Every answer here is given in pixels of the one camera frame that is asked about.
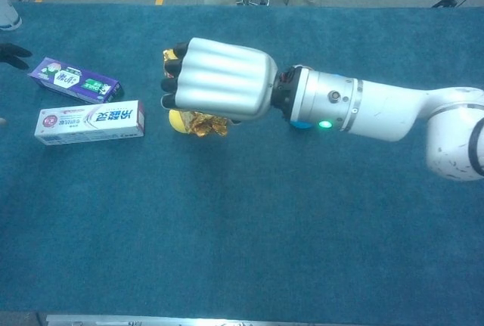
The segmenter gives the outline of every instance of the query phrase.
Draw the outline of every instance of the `robot finger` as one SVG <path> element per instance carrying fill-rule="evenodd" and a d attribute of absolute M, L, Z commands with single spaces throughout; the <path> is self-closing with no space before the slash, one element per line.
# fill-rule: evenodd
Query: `robot finger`
<path fill-rule="evenodd" d="M 176 93 L 178 89 L 178 79 L 177 78 L 166 78 L 161 81 L 161 89 L 168 93 Z"/>
<path fill-rule="evenodd" d="M 174 77 L 177 77 L 182 71 L 182 60 L 167 60 L 165 62 L 165 71 Z"/>
<path fill-rule="evenodd" d="M 19 57 L 30 57 L 32 56 L 32 52 L 25 48 L 21 48 L 20 46 L 11 44 L 11 43 L 5 43 L 0 45 L 0 51 L 3 51 L 6 54 L 10 55 L 15 55 Z"/>
<path fill-rule="evenodd" d="M 178 59 L 182 60 L 183 57 L 187 54 L 189 43 L 190 42 L 180 42 L 175 45 L 175 47 L 173 48 L 173 53 Z"/>
<path fill-rule="evenodd" d="M 0 61 L 4 61 L 7 64 L 10 64 L 12 67 L 16 67 L 17 69 L 25 70 L 29 68 L 29 65 L 19 59 L 16 56 L 12 55 L 5 55 L 4 57 L 0 57 Z"/>
<path fill-rule="evenodd" d="M 166 94 L 161 98 L 161 105 L 165 109 L 178 109 L 174 94 Z"/>

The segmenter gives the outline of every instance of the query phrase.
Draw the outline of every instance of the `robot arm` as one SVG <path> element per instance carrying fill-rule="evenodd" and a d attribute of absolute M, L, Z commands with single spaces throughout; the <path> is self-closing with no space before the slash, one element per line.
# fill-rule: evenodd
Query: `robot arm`
<path fill-rule="evenodd" d="M 398 141 L 416 119 L 428 122 L 427 165 L 456 181 L 484 178 L 484 91 L 424 91 L 321 73 L 296 65 L 281 72 L 262 51 L 194 38 L 174 48 L 178 60 L 162 82 L 167 109 L 196 110 L 234 121 L 271 107 L 291 123 Z"/>

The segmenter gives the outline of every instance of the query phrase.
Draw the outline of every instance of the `green indicator light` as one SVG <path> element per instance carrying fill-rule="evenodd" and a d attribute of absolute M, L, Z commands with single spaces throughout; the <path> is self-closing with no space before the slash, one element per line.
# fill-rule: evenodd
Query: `green indicator light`
<path fill-rule="evenodd" d="M 322 120 L 320 123 L 319 123 L 319 126 L 321 128 L 331 128 L 333 126 L 333 124 L 331 124 L 330 121 L 328 120 Z"/>

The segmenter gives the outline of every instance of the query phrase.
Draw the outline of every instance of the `red logo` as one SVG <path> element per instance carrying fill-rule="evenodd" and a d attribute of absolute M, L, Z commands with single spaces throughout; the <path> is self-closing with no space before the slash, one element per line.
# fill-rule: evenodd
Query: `red logo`
<path fill-rule="evenodd" d="M 50 116 L 46 116 L 46 118 L 44 118 L 42 122 L 44 127 L 52 127 L 55 123 L 57 123 L 57 117 L 53 114 L 51 114 Z"/>

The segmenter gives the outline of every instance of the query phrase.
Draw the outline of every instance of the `black glove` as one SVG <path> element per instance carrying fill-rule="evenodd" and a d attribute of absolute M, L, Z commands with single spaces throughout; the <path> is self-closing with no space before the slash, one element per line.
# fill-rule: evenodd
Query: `black glove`
<path fill-rule="evenodd" d="M 29 57 L 32 56 L 32 53 L 25 48 L 21 48 L 20 46 L 16 46 L 14 44 L 0 44 L 0 62 L 10 64 L 12 67 L 16 67 L 17 69 L 28 69 L 29 65 L 19 59 L 17 56 Z"/>

